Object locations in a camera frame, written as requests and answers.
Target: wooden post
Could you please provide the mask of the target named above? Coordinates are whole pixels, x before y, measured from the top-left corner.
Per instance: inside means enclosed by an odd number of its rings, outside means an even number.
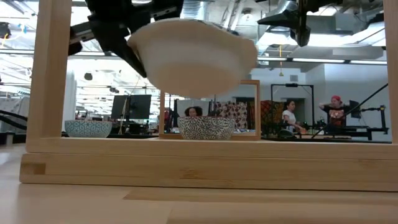
[[[392,143],[398,143],[398,1],[384,0]]]
[[[39,2],[27,123],[28,152],[37,139],[61,136],[71,13],[71,0]]]

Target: person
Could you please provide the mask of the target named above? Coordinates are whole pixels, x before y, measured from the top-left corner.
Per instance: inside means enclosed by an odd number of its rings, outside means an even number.
[[[200,106],[191,106],[185,110],[186,116],[201,116],[203,114],[203,110]]]
[[[286,110],[284,110],[284,112],[282,113],[282,120],[290,124],[290,126],[288,126],[286,129],[290,131],[296,129],[296,131],[304,133],[305,129],[297,124],[296,117],[293,114],[295,107],[296,105],[293,100],[287,100],[285,103]]]
[[[321,103],[319,108],[328,115],[328,123],[333,127],[343,127],[346,124],[345,113],[349,111],[349,106],[343,104],[340,96],[332,96],[330,103]]]

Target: ceiling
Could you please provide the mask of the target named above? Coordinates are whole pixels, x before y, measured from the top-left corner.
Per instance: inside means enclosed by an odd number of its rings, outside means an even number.
[[[286,30],[265,30],[264,26],[258,26],[257,21],[272,11],[278,9],[283,0],[269,0],[256,3],[254,0],[206,0],[198,1],[201,11],[193,14],[183,10],[182,17],[195,17],[196,19],[208,20],[222,26],[226,25],[239,32],[242,36],[252,39],[259,46],[261,55],[279,57],[300,58],[348,58],[348,59],[377,59],[383,56],[383,50],[379,46],[385,45],[384,23],[382,26],[369,26],[365,30],[356,30],[351,35],[344,37],[344,43],[332,43],[340,36],[331,34],[312,34],[310,42],[312,45],[299,47],[295,41],[286,38]],[[29,94],[31,68],[33,65],[32,52],[29,54],[7,54],[10,50],[34,50],[36,35],[37,14],[39,8],[38,0],[25,1],[0,1],[0,22],[10,23],[11,38],[0,39],[0,76],[3,83],[14,83],[17,88],[11,86],[0,86],[0,96],[5,92],[16,94]],[[326,6],[320,8],[316,13],[309,13],[315,21],[312,29],[319,29],[317,20],[328,19],[333,21],[335,29],[345,29],[349,23],[364,26],[364,24],[382,10],[382,0],[348,0],[340,6]],[[86,22],[89,10],[82,0],[73,0],[71,26]],[[83,43],[83,51],[87,54],[102,52],[96,40]],[[279,62],[270,62],[265,67],[279,67]],[[305,63],[284,63],[284,67],[302,68]],[[92,57],[74,56],[68,61],[68,70],[73,71],[78,84],[78,105],[85,106],[99,113],[108,113],[112,104],[113,96],[109,86],[119,89],[118,94],[151,93],[159,95],[159,91],[146,80],[141,78],[128,64],[117,57]],[[93,80],[84,78],[86,73],[92,73]]]

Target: person in black t-shirt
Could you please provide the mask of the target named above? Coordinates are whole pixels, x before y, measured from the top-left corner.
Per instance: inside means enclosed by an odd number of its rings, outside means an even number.
[[[328,122],[331,126],[339,128],[346,125],[344,114],[349,111],[349,106],[343,104],[340,96],[332,96],[329,104],[321,103],[319,108],[328,114]]]

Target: wooden base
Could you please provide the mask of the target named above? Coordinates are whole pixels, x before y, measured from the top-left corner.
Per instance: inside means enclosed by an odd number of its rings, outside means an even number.
[[[374,145],[353,144],[350,150],[341,152],[338,148],[342,144],[336,144],[333,150],[333,147],[325,149],[323,144],[314,144],[312,148],[308,145],[302,148],[299,144],[277,148],[277,143],[262,141],[49,141],[60,146],[58,154],[25,154],[21,163],[21,182],[398,191],[398,160],[388,156],[389,151],[396,149],[394,146],[383,147],[385,151],[381,148],[374,151]],[[89,147],[91,142],[102,147],[98,150]],[[358,154],[357,151],[362,152],[363,158],[350,159],[350,153]]]

